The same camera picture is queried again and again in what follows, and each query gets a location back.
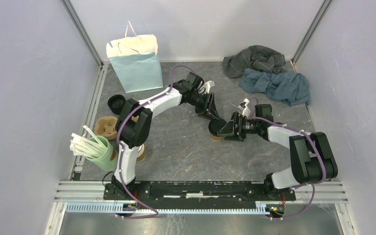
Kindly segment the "black coffee cup lid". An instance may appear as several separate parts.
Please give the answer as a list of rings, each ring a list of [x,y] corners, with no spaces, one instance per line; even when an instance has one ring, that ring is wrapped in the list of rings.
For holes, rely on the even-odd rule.
[[[208,130],[210,134],[218,136],[218,131],[220,131],[227,122],[223,119],[212,119],[208,124]]]

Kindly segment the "brown paper coffee cup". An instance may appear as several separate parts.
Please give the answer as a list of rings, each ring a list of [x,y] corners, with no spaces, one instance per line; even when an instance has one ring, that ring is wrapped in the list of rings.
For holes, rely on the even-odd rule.
[[[224,139],[224,136],[218,135],[217,132],[210,132],[210,136],[214,141],[221,141]]]

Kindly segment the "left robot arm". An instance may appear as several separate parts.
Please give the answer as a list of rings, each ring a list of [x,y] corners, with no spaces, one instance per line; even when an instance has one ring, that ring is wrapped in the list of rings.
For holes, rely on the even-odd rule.
[[[164,91],[142,100],[129,99],[124,103],[115,125],[118,147],[112,159],[117,162],[111,183],[105,184],[104,199],[129,199],[134,194],[135,166],[139,148],[146,142],[152,120],[164,111],[181,104],[194,107],[195,113],[208,120],[219,119],[215,94],[210,91],[214,82],[205,82],[190,72],[185,79],[170,84]]]

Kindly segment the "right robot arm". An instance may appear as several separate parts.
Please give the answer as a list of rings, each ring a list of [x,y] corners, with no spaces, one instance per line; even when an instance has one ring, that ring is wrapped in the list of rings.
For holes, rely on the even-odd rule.
[[[215,134],[231,141],[244,141],[247,135],[256,134],[289,150],[290,167],[269,173],[264,180],[263,194],[270,200],[277,199],[286,189],[320,184],[338,175],[326,134],[310,133],[274,122],[270,104],[256,105],[255,115],[251,118],[234,112],[230,121],[218,122]]]

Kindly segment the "grey crumpled cloth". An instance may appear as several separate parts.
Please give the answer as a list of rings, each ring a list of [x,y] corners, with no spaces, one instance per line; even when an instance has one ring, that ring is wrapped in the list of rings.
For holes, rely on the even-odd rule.
[[[222,68],[228,78],[239,78],[246,69],[279,74],[287,72],[283,68],[285,56],[269,47],[254,45],[233,56],[225,57]]]

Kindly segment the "blue crumpled cloth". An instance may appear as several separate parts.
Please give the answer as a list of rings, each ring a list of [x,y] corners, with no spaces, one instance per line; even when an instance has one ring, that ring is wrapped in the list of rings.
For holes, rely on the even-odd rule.
[[[309,103],[309,81],[300,73],[273,74],[246,69],[239,86],[250,94],[262,93],[269,99],[288,106]]]

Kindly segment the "stack of paper cups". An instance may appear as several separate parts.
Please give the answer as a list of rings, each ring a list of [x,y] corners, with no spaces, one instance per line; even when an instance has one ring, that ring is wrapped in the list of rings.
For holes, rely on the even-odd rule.
[[[137,162],[142,161],[146,156],[145,145],[142,144],[138,149]]]

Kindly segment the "light blue paper bag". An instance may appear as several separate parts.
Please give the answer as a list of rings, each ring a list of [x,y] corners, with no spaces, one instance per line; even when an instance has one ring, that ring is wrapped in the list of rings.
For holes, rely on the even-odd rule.
[[[137,34],[129,21],[124,37],[106,44],[106,55],[126,93],[164,86],[156,36]]]

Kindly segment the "stack of black lids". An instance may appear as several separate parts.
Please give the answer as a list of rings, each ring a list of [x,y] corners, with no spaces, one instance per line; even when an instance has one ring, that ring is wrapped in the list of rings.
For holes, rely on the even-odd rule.
[[[116,95],[111,96],[108,99],[108,107],[110,108],[113,114],[120,115],[125,102],[126,102],[126,99],[124,96],[120,94],[116,94]]]

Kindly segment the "brown cardboard cup carrier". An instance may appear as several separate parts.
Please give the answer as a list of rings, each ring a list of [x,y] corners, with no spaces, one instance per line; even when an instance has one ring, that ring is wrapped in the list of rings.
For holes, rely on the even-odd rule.
[[[102,136],[107,140],[111,141],[117,137],[117,130],[116,127],[118,118],[114,116],[104,116],[99,118],[96,121],[94,134],[96,136]]]

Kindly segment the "green straw holder cup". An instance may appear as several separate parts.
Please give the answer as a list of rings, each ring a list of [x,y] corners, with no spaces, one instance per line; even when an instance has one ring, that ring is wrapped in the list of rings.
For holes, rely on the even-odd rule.
[[[87,160],[94,163],[100,169],[104,171],[115,170],[118,164],[118,153],[115,147],[103,136],[97,136],[97,138],[106,146],[102,155],[96,159],[86,157]]]

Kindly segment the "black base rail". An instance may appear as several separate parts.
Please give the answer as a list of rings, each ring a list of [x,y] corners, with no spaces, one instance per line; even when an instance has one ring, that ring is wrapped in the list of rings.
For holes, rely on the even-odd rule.
[[[269,215],[296,200],[290,189],[252,181],[133,181],[124,187],[104,183],[103,199],[118,202],[117,217],[150,218],[165,214],[260,213]]]

